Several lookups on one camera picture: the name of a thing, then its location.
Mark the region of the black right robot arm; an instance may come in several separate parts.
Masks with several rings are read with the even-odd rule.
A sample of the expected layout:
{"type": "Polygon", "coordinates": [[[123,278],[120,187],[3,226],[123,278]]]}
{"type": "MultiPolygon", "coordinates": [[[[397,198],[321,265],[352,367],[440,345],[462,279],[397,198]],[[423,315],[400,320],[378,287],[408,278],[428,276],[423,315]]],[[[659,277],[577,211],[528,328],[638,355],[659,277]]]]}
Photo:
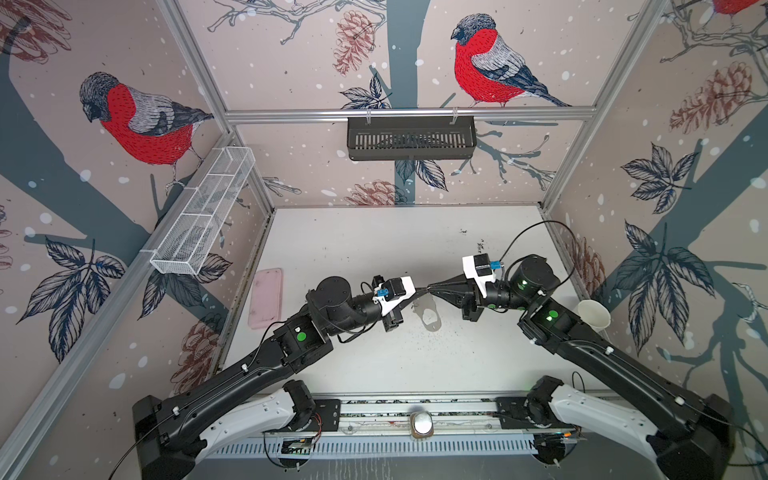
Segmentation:
{"type": "Polygon", "coordinates": [[[560,284],[547,260],[520,259],[499,279],[485,254],[463,260],[464,272],[427,292],[475,322],[486,310],[518,310],[518,325],[533,344],[594,376],[627,407],[603,401],[552,376],[541,377],[516,415],[538,426],[585,427],[654,462],[668,479],[721,479],[735,450],[733,409],[676,386],[617,350],[577,313],[552,299],[560,284]]]}

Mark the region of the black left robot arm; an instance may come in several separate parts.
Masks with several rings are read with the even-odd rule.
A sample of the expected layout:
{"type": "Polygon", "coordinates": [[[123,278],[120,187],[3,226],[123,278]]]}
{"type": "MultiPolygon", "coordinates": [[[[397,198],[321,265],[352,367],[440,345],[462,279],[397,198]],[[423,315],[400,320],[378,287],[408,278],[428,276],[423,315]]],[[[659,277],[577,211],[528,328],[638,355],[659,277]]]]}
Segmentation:
{"type": "Polygon", "coordinates": [[[241,360],[182,394],[147,396],[133,406],[135,450],[144,479],[183,479],[205,455],[250,433],[303,428],[315,402],[295,375],[333,349],[333,337],[355,339],[377,322],[396,328],[402,310],[426,294],[410,277],[377,277],[353,295],[339,276],[322,280],[301,309],[272,323],[241,360]]]}

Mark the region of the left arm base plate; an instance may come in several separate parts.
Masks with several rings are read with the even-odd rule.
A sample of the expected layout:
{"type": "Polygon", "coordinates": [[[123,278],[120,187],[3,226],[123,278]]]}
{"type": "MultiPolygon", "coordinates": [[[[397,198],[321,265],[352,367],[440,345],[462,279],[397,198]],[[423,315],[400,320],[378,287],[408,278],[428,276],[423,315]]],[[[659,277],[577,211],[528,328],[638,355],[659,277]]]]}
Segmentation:
{"type": "Polygon", "coordinates": [[[340,399],[319,399],[315,401],[315,409],[308,419],[299,425],[297,432],[312,434],[337,432],[341,420],[340,399]]]}

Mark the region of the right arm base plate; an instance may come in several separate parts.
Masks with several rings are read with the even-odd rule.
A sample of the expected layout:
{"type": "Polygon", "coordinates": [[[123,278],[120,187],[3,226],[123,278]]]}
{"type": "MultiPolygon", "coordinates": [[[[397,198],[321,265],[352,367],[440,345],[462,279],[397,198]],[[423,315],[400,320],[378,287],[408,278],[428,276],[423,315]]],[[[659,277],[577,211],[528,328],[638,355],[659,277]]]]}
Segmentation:
{"type": "Polygon", "coordinates": [[[525,396],[497,397],[494,417],[503,430],[555,429],[575,431],[578,427],[559,420],[548,404],[525,396]]]}

